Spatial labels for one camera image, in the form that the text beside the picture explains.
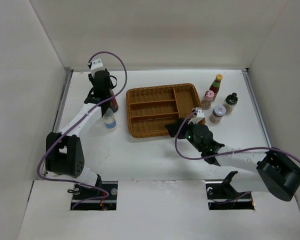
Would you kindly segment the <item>brown wicker divided tray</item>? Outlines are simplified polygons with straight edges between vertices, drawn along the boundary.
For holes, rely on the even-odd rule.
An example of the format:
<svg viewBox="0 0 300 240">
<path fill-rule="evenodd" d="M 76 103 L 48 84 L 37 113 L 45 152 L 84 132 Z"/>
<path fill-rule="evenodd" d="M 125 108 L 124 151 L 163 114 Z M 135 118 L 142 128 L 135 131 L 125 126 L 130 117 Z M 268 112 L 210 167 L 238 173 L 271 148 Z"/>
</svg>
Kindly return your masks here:
<svg viewBox="0 0 300 240">
<path fill-rule="evenodd" d="M 132 88 L 126 92 L 128 130 L 134 138 L 167 136 L 167 124 L 201 106 L 191 83 Z"/>
</svg>

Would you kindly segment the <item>metal table rail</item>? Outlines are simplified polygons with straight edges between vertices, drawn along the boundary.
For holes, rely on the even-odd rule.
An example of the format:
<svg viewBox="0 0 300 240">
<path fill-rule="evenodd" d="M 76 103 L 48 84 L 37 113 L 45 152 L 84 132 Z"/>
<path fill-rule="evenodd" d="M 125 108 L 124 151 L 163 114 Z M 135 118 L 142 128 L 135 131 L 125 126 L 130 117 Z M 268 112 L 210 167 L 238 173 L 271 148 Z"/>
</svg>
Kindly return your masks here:
<svg viewBox="0 0 300 240">
<path fill-rule="evenodd" d="M 265 123 L 264 123 L 264 120 L 263 120 L 263 117 L 262 117 L 262 114 L 261 114 L 261 111 L 260 111 L 260 108 L 259 108 L 259 105 L 258 105 L 258 102 L 257 102 L 257 99 L 256 99 L 256 95 L 255 95 L 254 90 L 253 90 L 253 86 L 252 86 L 252 83 L 251 83 L 251 80 L 250 80 L 248 70 L 249 69 L 246 68 L 242 71 L 244 82 L 245 82 L 245 85 L 247 87 L 247 90 L 248 90 L 248 93 L 249 93 L 249 96 L 250 96 L 250 99 L 251 99 L 251 102 L 252 102 L 252 105 L 253 105 L 254 112 L 256 114 L 256 118 L 257 118 L 259 127 L 262 131 L 262 136 L 263 136 L 263 138 L 266 142 L 266 146 L 271 147 L 272 144 L 271 144 L 270 138 L 269 138 L 267 130 L 266 130 L 266 126 L 265 126 Z"/>
<path fill-rule="evenodd" d="M 65 78 L 63 80 L 63 86 L 62 86 L 58 106 L 57 106 L 57 109 L 56 109 L 56 114 L 55 114 L 53 126 L 52 126 L 52 129 L 51 129 L 51 131 L 53 133 L 55 133 L 60 128 L 60 123 L 61 123 L 61 119 L 62 119 L 62 115 L 63 115 L 67 95 L 68 95 L 68 92 L 69 92 L 71 79 L 72 79 L 73 72 L 74 72 L 74 70 L 70 67 L 65 67 L 64 70 L 65 70 Z"/>
</svg>

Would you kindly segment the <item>left metal table rail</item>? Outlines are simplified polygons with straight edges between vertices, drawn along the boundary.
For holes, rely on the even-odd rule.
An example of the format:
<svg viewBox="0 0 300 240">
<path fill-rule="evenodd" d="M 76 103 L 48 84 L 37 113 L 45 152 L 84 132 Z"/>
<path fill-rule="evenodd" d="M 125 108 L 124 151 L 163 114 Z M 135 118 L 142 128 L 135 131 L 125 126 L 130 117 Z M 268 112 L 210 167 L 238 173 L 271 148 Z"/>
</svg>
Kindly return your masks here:
<svg viewBox="0 0 300 240">
<path fill-rule="evenodd" d="M 61 119 L 62 119 L 62 115 L 63 115 L 67 95 L 68 95 L 68 92 L 69 92 L 71 79 L 72 79 L 73 72 L 74 72 L 74 70 L 70 67 L 65 67 L 64 70 L 65 70 L 65 78 L 63 80 L 63 86 L 62 86 L 58 106 L 57 106 L 57 109 L 56 109 L 56 114 L 55 114 L 53 126 L 52 126 L 52 129 L 51 129 L 51 131 L 53 133 L 55 133 L 60 128 L 60 123 L 61 123 Z"/>
</svg>

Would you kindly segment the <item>silver lid spice jar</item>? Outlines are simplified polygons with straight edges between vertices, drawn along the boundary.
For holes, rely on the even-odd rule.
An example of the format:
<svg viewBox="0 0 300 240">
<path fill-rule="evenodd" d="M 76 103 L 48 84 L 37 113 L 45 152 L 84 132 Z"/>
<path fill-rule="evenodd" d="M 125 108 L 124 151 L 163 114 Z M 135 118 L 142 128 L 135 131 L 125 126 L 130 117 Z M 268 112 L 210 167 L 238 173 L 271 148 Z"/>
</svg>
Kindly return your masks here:
<svg viewBox="0 0 300 240">
<path fill-rule="evenodd" d="M 102 120 L 107 130 L 114 132 L 117 129 L 117 122 L 111 108 L 104 113 Z"/>
</svg>

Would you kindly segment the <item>white lid glass jar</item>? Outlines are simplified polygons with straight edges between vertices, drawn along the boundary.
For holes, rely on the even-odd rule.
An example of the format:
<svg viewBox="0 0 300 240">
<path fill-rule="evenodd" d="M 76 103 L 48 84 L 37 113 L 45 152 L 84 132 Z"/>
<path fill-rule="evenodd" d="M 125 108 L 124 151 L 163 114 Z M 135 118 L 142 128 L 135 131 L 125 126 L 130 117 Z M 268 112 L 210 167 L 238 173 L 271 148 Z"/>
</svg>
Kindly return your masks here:
<svg viewBox="0 0 300 240">
<path fill-rule="evenodd" d="M 218 124 L 225 114 L 226 108 L 220 104 L 216 105 L 209 116 L 209 120 L 214 124 Z"/>
</svg>

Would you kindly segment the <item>red sauce bottle yellow cap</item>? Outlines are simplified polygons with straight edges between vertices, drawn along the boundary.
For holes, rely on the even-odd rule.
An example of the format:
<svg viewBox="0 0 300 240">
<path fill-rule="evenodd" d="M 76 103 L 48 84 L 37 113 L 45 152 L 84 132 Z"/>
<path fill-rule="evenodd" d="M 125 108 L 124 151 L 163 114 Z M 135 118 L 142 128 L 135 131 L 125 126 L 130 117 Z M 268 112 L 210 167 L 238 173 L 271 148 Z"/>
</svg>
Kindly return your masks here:
<svg viewBox="0 0 300 240">
<path fill-rule="evenodd" d="M 214 81 L 212 82 L 209 90 L 212 91 L 214 93 L 214 96 L 213 96 L 213 102 L 215 101 L 217 95 L 218 95 L 218 92 L 220 90 L 220 85 L 221 85 L 221 81 L 223 79 L 223 75 L 222 74 L 217 74 L 215 76 L 215 79 Z"/>
</svg>

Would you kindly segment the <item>black cap spice bottle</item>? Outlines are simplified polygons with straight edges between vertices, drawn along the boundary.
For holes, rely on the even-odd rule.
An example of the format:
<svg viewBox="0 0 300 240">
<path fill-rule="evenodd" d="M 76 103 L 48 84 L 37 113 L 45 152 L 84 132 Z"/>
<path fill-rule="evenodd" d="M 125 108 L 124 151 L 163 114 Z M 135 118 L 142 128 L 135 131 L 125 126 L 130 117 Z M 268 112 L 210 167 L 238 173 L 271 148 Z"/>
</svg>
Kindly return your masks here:
<svg viewBox="0 0 300 240">
<path fill-rule="evenodd" d="M 237 93 L 233 92 L 231 94 L 229 94 L 224 102 L 223 102 L 223 106 L 225 107 L 225 113 L 226 114 L 231 114 L 233 109 L 235 108 L 235 106 L 238 103 L 238 96 Z"/>
</svg>

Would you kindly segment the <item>dark sauce bottle black cap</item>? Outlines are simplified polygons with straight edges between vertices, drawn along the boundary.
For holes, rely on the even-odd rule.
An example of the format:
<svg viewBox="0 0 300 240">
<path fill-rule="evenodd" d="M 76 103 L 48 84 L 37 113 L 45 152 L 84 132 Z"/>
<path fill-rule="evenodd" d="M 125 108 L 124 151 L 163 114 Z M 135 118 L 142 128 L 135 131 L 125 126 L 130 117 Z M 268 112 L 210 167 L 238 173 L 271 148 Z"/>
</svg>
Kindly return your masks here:
<svg viewBox="0 0 300 240">
<path fill-rule="evenodd" d="M 111 96 L 111 97 L 115 95 L 112 89 L 110 89 L 109 92 L 110 92 L 110 96 Z M 110 100 L 110 108 L 112 109 L 112 111 L 113 111 L 114 113 L 116 113 L 116 112 L 119 110 L 119 105 L 118 105 L 117 100 L 116 100 L 115 97 L 113 97 L 113 98 Z"/>
</svg>

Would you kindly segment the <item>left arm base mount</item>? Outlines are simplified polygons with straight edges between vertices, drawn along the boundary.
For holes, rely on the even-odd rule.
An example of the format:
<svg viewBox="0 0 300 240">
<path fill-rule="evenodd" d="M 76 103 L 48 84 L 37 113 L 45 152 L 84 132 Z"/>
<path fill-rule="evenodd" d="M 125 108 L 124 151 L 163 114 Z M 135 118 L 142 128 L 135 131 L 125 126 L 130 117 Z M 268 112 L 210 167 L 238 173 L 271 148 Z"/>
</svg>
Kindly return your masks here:
<svg viewBox="0 0 300 240">
<path fill-rule="evenodd" d="M 99 176 L 96 186 L 98 189 L 75 184 L 67 192 L 71 194 L 71 211 L 115 211 L 117 209 L 118 182 L 102 181 Z"/>
</svg>

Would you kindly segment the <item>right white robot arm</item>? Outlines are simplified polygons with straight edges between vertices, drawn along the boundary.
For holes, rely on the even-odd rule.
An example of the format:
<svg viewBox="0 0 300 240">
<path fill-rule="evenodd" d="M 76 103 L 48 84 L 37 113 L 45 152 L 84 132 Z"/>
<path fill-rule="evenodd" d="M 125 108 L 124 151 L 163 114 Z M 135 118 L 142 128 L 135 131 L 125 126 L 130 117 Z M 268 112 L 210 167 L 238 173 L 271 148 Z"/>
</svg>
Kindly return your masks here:
<svg viewBox="0 0 300 240">
<path fill-rule="evenodd" d="M 199 153 L 199 160 L 217 167 L 234 167 L 220 183 L 209 183 L 211 197 L 235 201 L 250 192 L 268 192 L 289 202 L 300 187 L 300 159 L 274 147 L 231 148 L 214 140 L 206 125 L 180 118 L 166 124 L 175 141 L 187 140 Z"/>
</svg>

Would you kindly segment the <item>right metal table rail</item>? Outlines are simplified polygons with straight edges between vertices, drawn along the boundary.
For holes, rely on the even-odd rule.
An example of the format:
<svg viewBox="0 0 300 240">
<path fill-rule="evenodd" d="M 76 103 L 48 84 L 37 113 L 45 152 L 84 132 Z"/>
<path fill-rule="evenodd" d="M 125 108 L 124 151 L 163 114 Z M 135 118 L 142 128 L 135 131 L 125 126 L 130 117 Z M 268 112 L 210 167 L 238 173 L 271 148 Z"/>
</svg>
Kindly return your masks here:
<svg viewBox="0 0 300 240">
<path fill-rule="evenodd" d="M 266 126 L 265 126 L 265 123 L 264 123 L 264 120 L 263 120 L 263 117 L 262 117 L 262 114 L 261 114 L 261 111 L 260 111 L 260 108 L 259 108 L 259 105 L 258 105 L 258 102 L 257 102 L 257 99 L 256 99 L 256 95 L 255 95 L 254 90 L 253 90 L 253 86 L 252 86 L 252 83 L 251 83 L 251 80 L 250 80 L 248 70 L 249 69 L 246 68 L 242 71 L 244 82 L 245 82 L 245 85 L 247 87 L 247 90 L 248 90 L 248 93 L 249 93 L 249 96 L 250 96 L 250 99 L 251 99 L 251 102 L 252 102 L 252 105 L 253 105 L 254 112 L 256 114 L 256 118 L 257 118 L 259 127 L 262 131 L 262 136 L 263 136 L 263 138 L 266 142 L 266 146 L 271 147 L 272 144 L 271 144 L 270 138 L 269 138 L 267 130 L 266 130 Z"/>
</svg>

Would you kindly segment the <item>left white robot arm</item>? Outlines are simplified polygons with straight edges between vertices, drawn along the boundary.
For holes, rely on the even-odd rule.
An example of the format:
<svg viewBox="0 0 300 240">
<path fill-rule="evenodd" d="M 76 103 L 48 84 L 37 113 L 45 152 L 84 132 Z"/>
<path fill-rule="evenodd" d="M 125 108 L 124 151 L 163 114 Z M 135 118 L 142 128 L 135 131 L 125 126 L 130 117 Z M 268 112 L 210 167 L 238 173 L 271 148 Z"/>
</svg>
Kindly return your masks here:
<svg viewBox="0 0 300 240">
<path fill-rule="evenodd" d="M 51 132 L 46 137 L 46 150 L 53 148 L 45 158 L 45 169 L 85 186 L 86 195 L 93 200 L 102 195 L 102 180 L 85 166 L 81 137 L 110 112 L 111 101 L 103 101 L 113 96 L 116 85 L 112 77 L 107 69 L 88 74 L 92 88 L 81 110 L 59 133 Z"/>
</svg>

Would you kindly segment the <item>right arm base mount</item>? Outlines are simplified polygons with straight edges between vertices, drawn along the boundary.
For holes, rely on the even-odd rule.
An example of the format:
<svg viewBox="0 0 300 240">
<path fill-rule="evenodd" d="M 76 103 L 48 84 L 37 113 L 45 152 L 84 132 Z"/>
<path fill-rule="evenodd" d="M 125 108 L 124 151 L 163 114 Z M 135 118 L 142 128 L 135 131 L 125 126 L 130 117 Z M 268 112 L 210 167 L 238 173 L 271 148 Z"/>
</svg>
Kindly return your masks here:
<svg viewBox="0 0 300 240">
<path fill-rule="evenodd" d="M 209 210 L 255 209 L 251 192 L 238 192 L 231 186 L 231 182 L 236 174 L 238 174 L 238 171 L 231 171 L 224 179 L 205 182 Z"/>
</svg>

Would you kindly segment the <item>pink lid spice bottle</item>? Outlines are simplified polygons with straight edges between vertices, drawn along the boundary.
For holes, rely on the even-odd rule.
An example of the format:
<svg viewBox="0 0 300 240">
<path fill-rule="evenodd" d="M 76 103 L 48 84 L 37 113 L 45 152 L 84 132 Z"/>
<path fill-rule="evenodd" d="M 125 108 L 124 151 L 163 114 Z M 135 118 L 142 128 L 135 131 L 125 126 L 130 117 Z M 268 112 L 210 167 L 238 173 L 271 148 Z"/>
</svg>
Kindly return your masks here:
<svg viewBox="0 0 300 240">
<path fill-rule="evenodd" d="M 215 96 L 215 93 L 212 90 L 207 90 L 205 92 L 204 97 L 201 101 L 203 110 L 208 110 L 211 107 L 212 102 L 214 100 L 214 96 Z"/>
</svg>

